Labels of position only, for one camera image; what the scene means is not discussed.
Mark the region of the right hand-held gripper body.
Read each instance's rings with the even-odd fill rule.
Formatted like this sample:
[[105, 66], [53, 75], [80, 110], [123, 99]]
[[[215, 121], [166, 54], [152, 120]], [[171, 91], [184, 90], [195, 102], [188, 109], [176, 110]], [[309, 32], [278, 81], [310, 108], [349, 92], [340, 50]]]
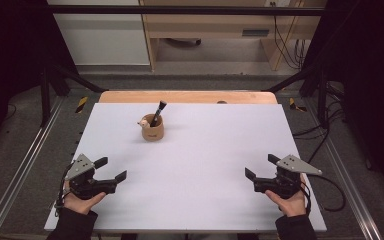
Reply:
[[256, 176], [253, 181], [255, 192], [265, 193], [266, 190], [270, 190], [281, 198], [288, 199], [301, 189], [302, 173], [318, 176], [322, 174], [321, 170], [294, 155], [279, 158], [279, 161], [274, 165], [276, 166], [274, 178]]

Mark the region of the wooden pen holder cup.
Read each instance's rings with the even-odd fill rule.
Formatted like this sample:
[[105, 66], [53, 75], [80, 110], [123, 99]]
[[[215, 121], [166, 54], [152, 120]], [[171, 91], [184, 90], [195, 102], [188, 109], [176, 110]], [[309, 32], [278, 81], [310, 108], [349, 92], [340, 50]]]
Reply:
[[144, 140], [149, 142], [159, 141], [164, 137], [164, 123], [161, 116], [157, 117], [157, 122], [151, 126], [153, 114], [147, 114], [138, 122]]

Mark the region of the thick black makeup brush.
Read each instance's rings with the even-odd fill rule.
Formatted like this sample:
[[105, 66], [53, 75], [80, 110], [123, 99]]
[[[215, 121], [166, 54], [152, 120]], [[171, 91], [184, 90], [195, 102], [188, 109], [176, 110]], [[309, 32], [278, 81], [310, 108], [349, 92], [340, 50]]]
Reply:
[[156, 126], [156, 124], [158, 122], [158, 117], [160, 116], [161, 112], [166, 107], [166, 105], [167, 105], [166, 101], [161, 100], [159, 102], [158, 108], [157, 108], [156, 112], [154, 113], [152, 121], [150, 123], [150, 127], [155, 127]]

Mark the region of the person's left hand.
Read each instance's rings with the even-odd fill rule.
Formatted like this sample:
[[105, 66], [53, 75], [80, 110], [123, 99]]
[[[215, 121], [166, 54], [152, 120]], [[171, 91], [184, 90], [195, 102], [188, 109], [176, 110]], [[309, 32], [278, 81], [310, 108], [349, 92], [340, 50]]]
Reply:
[[105, 196], [106, 193], [101, 192], [91, 199], [82, 200], [73, 193], [68, 193], [64, 196], [63, 203], [65, 208], [68, 208], [79, 214], [87, 215], [95, 205], [97, 205], [105, 198]]

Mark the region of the person's right hand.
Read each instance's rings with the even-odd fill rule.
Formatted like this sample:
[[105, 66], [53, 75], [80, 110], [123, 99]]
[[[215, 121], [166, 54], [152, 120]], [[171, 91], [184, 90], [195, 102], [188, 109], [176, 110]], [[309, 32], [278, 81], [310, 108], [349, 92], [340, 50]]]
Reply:
[[295, 217], [307, 214], [305, 205], [306, 197], [302, 190], [298, 190], [288, 199], [283, 199], [278, 194], [270, 190], [266, 190], [265, 195], [272, 202], [274, 202], [287, 217]]

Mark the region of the yellow clamp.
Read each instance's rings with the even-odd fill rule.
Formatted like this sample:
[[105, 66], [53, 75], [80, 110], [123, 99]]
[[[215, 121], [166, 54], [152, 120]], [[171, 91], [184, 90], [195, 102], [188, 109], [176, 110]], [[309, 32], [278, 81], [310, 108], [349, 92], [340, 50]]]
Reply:
[[82, 110], [83, 110], [83, 108], [84, 108], [84, 106], [85, 106], [87, 100], [88, 100], [88, 97], [86, 97], [86, 96], [85, 96], [85, 97], [82, 97], [82, 98], [79, 100], [79, 103], [78, 103], [78, 106], [77, 106], [77, 108], [76, 108], [76, 110], [75, 110], [75, 113], [81, 113], [81, 112], [82, 112]]
[[294, 98], [289, 98], [289, 106], [290, 106], [290, 109], [292, 109], [292, 110], [296, 110], [296, 111], [300, 111], [300, 112], [307, 112], [306, 107], [300, 107], [300, 106], [296, 105]]

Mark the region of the yellow clamp left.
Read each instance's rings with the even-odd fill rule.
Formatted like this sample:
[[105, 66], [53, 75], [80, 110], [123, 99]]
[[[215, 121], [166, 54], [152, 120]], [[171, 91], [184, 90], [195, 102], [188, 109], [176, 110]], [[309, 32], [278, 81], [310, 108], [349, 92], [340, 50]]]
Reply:
[[82, 110], [83, 110], [83, 108], [84, 108], [84, 106], [85, 106], [87, 100], [88, 100], [88, 97], [86, 97], [86, 96], [85, 96], [85, 97], [82, 97], [82, 98], [79, 100], [79, 103], [78, 103], [78, 106], [77, 106], [77, 108], [76, 108], [76, 110], [75, 110], [75, 113], [81, 113], [81, 112], [82, 112]]

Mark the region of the white table board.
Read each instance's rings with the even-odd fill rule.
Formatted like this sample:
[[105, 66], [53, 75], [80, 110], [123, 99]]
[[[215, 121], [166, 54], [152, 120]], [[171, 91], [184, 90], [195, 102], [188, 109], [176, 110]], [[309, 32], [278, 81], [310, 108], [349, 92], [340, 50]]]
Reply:
[[127, 174], [95, 206], [101, 232], [263, 232], [281, 213], [257, 193], [247, 170], [276, 172], [269, 155], [295, 154], [279, 104], [176, 104], [162, 112], [164, 136], [143, 139], [139, 120], [151, 104], [97, 103], [76, 152], [108, 157], [98, 179]]

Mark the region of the wooden table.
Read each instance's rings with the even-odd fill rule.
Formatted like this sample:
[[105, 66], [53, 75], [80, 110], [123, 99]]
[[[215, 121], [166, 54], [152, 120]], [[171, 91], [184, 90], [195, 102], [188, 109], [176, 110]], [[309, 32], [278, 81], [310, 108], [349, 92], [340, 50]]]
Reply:
[[105, 91], [99, 103], [277, 104], [275, 95], [260, 91]]

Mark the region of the white cabinet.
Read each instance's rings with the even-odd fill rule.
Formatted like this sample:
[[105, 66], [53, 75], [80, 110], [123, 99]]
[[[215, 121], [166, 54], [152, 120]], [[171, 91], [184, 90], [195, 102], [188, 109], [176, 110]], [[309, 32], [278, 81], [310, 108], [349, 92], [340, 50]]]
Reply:
[[148, 65], [140, 14], [55, 14], [78, 66]]

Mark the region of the black curtain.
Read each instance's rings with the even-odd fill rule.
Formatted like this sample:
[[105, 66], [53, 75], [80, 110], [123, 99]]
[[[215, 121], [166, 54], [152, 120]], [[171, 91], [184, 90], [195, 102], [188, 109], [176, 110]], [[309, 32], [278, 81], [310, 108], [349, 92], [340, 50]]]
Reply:
[[39, 84], [45, 58], [77, 71], [54, 15], [22, 9], [47, 4], [48, 0], [0, 0], [0, 126], [9, 100]]
[[384, 174], [384, 0], [327, 0], [305, 64], [328, 39], [323, 72], [345, 88], [345, 106], [372, 161]]

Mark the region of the light wooden desk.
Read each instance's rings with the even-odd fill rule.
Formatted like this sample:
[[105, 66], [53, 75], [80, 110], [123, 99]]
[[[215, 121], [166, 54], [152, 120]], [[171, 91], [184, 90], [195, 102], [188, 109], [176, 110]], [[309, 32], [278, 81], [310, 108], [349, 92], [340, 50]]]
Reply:
[[[323, 8], [327, 0], [138, 0], [142, 6], [228, 6]], [[156, 65], [161, 39], [256, 39], [273, 71], [288, 62], [294, 40], [310, 42], [318, 16], [177, 15], [142, 16], [151, 65]]]

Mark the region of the aluminium rail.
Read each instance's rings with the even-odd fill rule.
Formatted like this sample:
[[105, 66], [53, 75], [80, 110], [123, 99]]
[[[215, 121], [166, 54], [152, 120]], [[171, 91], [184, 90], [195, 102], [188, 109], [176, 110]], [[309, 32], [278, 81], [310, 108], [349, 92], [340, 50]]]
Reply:
[[37, 156], [44, 145], [49, 132], [51, 131], [55, 120], [57, 119], [61, 106], [65, 101], [64, 97], [56, 97], [51, 108], [50, 116], [43, 126], [41, 126], [30, 144], [28, 151], [24, 155], [17, 171], [7, 186], [3, 196], [0, 199], [0, 227], [2, 226], [9, 210], [11, 209], [20, 189], [22, 188], [25, 179], [27, 178], [30, 169], [35, 163]]
[[323, 179], [336, 189], [338, 192], [337, 198], [340, 200], [339, 205], [334, 207], [326, 207], [319, 204], [322, 212], [341, 216], [339, 222], [343, 226], [357, 226], [362, 234], [362, 240], [383, 240], [374, 219], [357, 189], [357, 185], [351, 178], [330, 137], [330, 124], [344, 115], [339, 102], [333, 101], [326, 105], [327, 128], [323, 128], [317, 120], [316, 103], [308, 99], [305, 99], [304, 103], [308, 107], [310, 117], [315, 124], [314, 129], [317, 132], [315, 136], [317, 147], [311, 153], [310, 161], [311, 163], [316, 163], [316, 165], [323, 163], [327, 166], [324, 170]]

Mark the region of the black metal frame strut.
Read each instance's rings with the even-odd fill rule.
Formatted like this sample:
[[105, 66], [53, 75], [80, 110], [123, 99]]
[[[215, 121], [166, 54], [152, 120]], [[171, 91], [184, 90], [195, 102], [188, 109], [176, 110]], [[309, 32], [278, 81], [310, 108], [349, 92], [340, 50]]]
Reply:
[[298, 73], [292, 75], [286, 80], [264, 89], [264, 92], [276, 93], [281, 89], [295, 83], [299, 80], [303, 80], [301, 88], [299, 89], [299, 94], [302, 97], [311, 96], [315, 90], [318, 90], [318, 99], [317, 99], [317, 120], [323, 128], [328, 127], [327, 119], [327, 107], [326, 107], [326, 97], [327, 97], [327, 74], [322, 67], [310, 66], [304, 70], [299, 71]]
[[[48, 70], [55, 71], [62, 77], [49, 80], [47, 78]], [[65, 82], [65, 78], [71, 79], [95, 93], [105, 92], [104, 88], [101, 88], [87, 81], [86, 79], [82, 78], [79, 74], [76, 74], [70, 70], [67, 70], [60, 65], [48, 65], [44, 67], [40, 73], [41, 107], [42, 107], [41, 126], [42, 127], [44, 127], [50, 121], [50, 118], [51, 118], [50, 86], [53, 86], [58, 96], [66, 96], [70, 92], [70, 88]]]

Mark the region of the black horizontal frame bar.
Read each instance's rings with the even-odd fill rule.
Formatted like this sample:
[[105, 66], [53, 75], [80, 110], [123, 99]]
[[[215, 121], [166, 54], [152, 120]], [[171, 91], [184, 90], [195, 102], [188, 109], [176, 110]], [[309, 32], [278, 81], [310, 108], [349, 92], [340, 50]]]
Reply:
[[324, 8], [228, 7], [228, 6], [108, 6], [49, 5], [58, 14], [177, 14], [177, 15], [261, 15], [322, 16]]

